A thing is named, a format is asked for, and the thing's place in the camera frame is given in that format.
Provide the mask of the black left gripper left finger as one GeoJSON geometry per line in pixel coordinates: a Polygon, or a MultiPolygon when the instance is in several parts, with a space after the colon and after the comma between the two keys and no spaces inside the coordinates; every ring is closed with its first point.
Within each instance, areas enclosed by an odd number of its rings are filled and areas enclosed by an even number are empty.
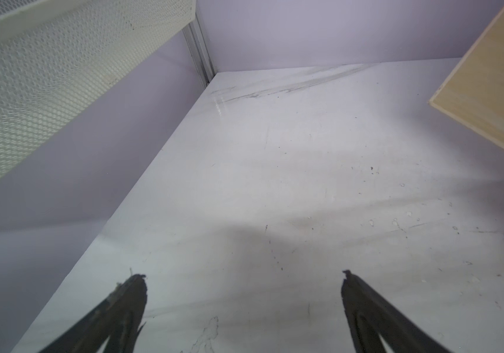
{"type": "Polygon", "coordinates": [[[147,300],[145,275],[134,274],[41,351],[133,352],[147,300]]]}

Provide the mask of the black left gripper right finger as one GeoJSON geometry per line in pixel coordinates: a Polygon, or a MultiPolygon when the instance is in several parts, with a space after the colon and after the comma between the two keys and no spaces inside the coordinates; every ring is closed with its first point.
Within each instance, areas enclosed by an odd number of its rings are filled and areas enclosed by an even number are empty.
{"type": "Polygon", "coordinates": [[[362,278],[344,271],[341,298],[357,352],[447,352],[362,278]]]}

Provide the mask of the light plywood board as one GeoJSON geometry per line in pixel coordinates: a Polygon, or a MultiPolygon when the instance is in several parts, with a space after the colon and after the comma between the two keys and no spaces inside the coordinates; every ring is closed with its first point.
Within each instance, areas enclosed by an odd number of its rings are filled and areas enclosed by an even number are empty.
{"type": "Polygon", "coordinates": [[[504,149],[504,7],[429,104],[504,149]]]}

